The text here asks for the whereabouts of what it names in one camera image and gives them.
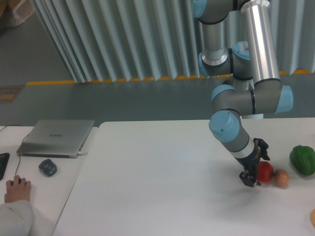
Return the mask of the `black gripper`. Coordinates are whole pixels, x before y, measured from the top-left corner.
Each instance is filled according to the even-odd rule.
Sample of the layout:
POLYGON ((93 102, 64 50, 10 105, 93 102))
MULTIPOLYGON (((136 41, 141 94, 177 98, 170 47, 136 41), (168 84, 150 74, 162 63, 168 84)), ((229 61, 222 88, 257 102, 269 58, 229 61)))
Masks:
POLYGON ((240 180, 245 186, 254 187, 260 186, 261 183, 257 179, 259 157, 263 160, 270 161, 267 149, 269 145, 261 138, 254 138, 254 142, 248 144, 238 152, 234 152, 234 158, 244 167, 244 170, 239 174, 240 180))

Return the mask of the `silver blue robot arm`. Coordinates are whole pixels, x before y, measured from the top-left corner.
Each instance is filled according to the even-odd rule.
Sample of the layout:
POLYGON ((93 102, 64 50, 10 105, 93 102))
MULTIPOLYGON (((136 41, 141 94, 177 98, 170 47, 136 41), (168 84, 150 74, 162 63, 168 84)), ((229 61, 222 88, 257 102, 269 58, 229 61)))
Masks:
POLYGON ((214 137, 243 166, 244 185, 259 184, 258 164, 269 160, 268 145, 251 138, 242 118, 289 111, 293 94, 280 80, 267 0, 194 0, 193 16, 202 24, 203 51, 200 72, 206 77, 231 74, 212 91, 209 128, 214 137), (224 21, 239 11, 245 21, 246 41, 226 47, 224 21))

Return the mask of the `white sleeved forearm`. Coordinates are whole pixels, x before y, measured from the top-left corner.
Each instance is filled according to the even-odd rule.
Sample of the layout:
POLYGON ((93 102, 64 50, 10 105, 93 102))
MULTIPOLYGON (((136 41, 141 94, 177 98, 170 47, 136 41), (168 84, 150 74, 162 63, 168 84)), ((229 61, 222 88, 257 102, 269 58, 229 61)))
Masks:
POLYGON ((27 200, 0 205, 0 235, 27 236, 32 228, 34 213, 27 200))

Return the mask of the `person's bare hand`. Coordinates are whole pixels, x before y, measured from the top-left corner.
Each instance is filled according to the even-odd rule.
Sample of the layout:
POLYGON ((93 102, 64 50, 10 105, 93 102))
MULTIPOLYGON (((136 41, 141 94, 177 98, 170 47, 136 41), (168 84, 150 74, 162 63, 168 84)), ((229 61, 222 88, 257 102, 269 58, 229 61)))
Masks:
POLYGON ((14 203, 21 200, 30 201, 31 197, 31 182, 24 177, 20 178, 15 175, 13 180, 6 182, 6 193, 4 195, 5 203, 14 203))

